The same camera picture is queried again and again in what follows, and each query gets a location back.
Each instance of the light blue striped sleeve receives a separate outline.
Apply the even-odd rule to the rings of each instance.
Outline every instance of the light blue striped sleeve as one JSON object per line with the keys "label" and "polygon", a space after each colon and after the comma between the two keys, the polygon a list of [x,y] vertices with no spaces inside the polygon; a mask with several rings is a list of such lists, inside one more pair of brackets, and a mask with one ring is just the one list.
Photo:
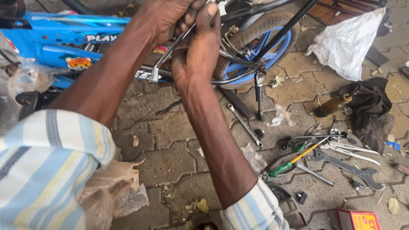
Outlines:
{"label": "light blue striped sleeve", "polygon": [[82,189],[116,151],[104,125],[41,110],[0,138],[0,229],[85,229]]}
{"label": "light blue striped sleeve", "polygon": [[256,185],[237,203],[223,210],[224,219],[234,230],[289,230],[279,202],[259,178]]}

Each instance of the screwdriver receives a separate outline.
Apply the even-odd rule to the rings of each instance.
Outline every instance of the screwdriver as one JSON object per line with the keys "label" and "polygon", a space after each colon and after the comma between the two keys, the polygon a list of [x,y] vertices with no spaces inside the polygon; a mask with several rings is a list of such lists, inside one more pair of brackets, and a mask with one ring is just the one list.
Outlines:
{"label": "screwdriver", "polygon": [[292,166],[292,164],[294,164],[296,161],[298,161],[298,159],[302,158],[307,153],[311,152],[311,150],[315,149],[319,144],[321,144],[322,142],[324,142],[328,138],[329,137],[326,137],[326,138],[322,139],[320,142],[314,144],[309,149],[307,149],[305,152],[298,155],[296,158],[292,159],[291,161],[287,161],[285,164],[283,164],[281,166],[278,166],[277,168],[275,168],[274,170],[272,170],[270,172],[270,176],[276,177],[276,176],[280,175],[282,172],[284,172],[284,170],[288,169],[289,167]]}

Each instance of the bicycle wheel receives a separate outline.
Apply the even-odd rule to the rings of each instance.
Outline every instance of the bicycle wheel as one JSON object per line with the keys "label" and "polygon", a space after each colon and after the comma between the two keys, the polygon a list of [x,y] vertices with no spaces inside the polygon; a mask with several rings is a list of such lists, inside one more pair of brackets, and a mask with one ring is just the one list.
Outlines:
{"label": "bicycle wheel", "polygon": [[[270,11],[263,14],[246,30],[239,30],[229,40],[238,49],[249,47],[251,54],[245,58],[252,60],[262,48],[270,41],[278,31],[294,15],[287,11]],[[297,23],[280,41],[264,56],[266,60],[266,69],[270,71],[288,54],[298,38],[300,26]],[[213,77],[218,80],[225,80],[243,74],[248,71],[247,67],[219,58],[214,70]],[[237,89],[242,86],[254,84],[254,74],[245,76],[229,84],[221,85],[225,89]]]}

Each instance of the forearm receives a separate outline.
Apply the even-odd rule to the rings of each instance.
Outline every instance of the forearm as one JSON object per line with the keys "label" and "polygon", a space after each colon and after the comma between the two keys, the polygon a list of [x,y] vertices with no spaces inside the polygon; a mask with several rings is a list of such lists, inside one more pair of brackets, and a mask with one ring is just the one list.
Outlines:
{"label": "forearm", "polygon": [[155,40],[153,23],[136,15],[107,54],[48,108],[74,111],[109,127],[136,71],[155,47]]}
{"label": "forearm", "polygon": [[220,203],[227,208],[254,187],[257,175],[237,147],[211,84],[193,83],[181,97]]}

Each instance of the hand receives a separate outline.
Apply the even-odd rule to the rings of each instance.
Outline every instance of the hand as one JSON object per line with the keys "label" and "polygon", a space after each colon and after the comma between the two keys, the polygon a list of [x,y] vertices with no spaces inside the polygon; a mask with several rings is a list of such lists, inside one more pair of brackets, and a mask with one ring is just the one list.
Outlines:
{"label": "hand", "polygon": [[221,45],[220,12],[216,3],[209,3],[198,12],[196,31],[190,41],[185,38],[172,53],[173,80],[181,92],[193,83],[211,83]]}
{"label": "hand", "polygon": [[184,13],[188,22],[194,21],[196,16],[194,9],[199,9],[204,2],[205,0],[146,0],[139,11],[144,15],[144,20],[152,20],[155,23],[156,43],[163,44],[171,39],[176,23]]}

